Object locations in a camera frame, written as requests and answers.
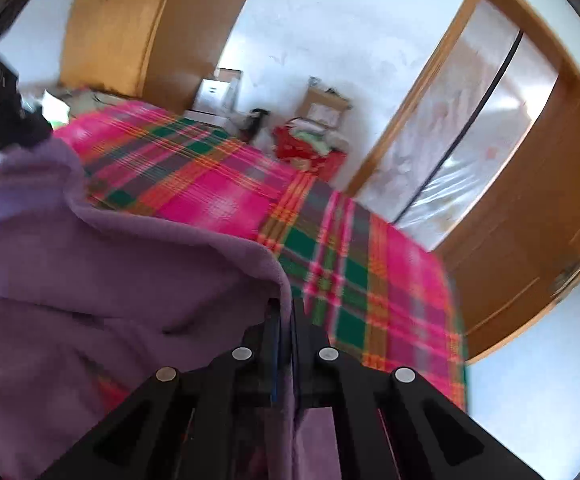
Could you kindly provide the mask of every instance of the black cable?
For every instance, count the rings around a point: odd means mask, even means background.
[[[503,60],[503,63],[501,65],[501,67],[499,68],[497,75],[494,76],[492,83],[490,83],[490,86],[488,87],[488,89],[486,90],[486,93],[481,98],[481,101],[479,101],[479,104],[477,105],[477,107],[474,109],[474,112],[472,113],[472,115],[468,119],[468,122],[465,123],[465,126],[459,132],[459,135],[457,136],[457,138],[452,142],[452,144],[450,144],[450,147],[446,150],[446,152],[444,153],[444,156],[441,157],[441,160],[435,166],[435,169],[430,172],[430,175],[428,176],[428,178],[424,181],[423,184],[421,184],[421,186],[419,186],[419,189],[417,189],[417,192],[414,194],[412,199],[408,202],[408,205],[405,208],[403,208],[403,210],[399,213],[399,215],[397,216],[397,219],[394,222],[392,222],[392,225],[396,225],[396,223],[399,220],[401,220],[401,218],[403,218],[403,215],[405,215],[407,213],[408,209],[410,209],[410,207],[412,206],[412,204],[414,204],[416,202],[417,198],[419,198],[419,195],[421,195],[423,190],[426,189],[426,186],[428,184],[430,184],[430,182],[435,177],[437,172],[441,169],[441,167],[443,166],[445,161],[448,160],[450,155],[452,155],[452,152],[454,152],[456,147],[459,145],[459,142],[461,142],[463,140],[463,138],[465,137],[465,134],[468,133],[468,130],[470,130],[470,127],[472,126],[472,124],[474,124],[474,121],[477,119],[478,115],[483,110],[483,107],[488,102],[488,99],[490,99],[490,97],[492,96],[492,93],[495,91],[495,89],[499,85],[499,82],[501,81],[501,78],[503,78],[503,75],[506,73],[506,70],[510,66],[510,62],[512,61],[512,58],[515,57],[516,50],[519,48],[519,44],[521,43],[521,39],[523,38],[523,36],[524,36],[524,32],[522,30],[520,30],[519,33],[516,35],[516,40],[512,44],[512,47],[510,47],[510,51],[508,52],[506,59]]]

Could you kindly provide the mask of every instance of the bed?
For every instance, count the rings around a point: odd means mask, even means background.
[[[333,346],[379,370],[413,367],[465,409],[446,274],[390,224],[222,129],[142,102],[85,114],[55,134],[79,155],[94,206],[256,240]],[[123,397],[102,387],[112,405]]]

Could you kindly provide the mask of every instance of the wall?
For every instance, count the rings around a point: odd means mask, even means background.
[[[580,285],[467,370],[470,416],[545,480],[572,480],[580,471]]]
[[[19,73],[22,88],[58,81],[72,1],[30,0],[0,39],[0,57]]]
[[[566,0],[528,0],[580,66],[580,19]],[[340,189],[383,132],[462,0],[248,0],[220,65],[244,71],[239,108],[292,117],[309,76],[352,99],[352,154]]]

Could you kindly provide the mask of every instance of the purple garment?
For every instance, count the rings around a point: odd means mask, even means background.
[[[270,297],[287,335],[290,286],[266,248],[94,209],[63,141],[13,150],[0,166],[0,473],[35,478],[104,416],[88,362],[130,389],[163,366],[203,367],[262,321]],[[288,388],[266,420],[272,478],[336,477],[332,417],[313,413],[318,432],[302,425],[295,454],[291,407]],[[335,450],[321,470],[305,444],[323,432],[318,460]]]

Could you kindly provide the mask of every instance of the transparent plastic curtain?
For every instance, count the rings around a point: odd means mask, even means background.
[[[557,76],[524,36],[483,110],[397,227],[427,250],[437,247],[510,160],[544,108]]]
[[[481,0],[448,59],[357,199],[394,221],[429,178],[486,93],[518,27]]]

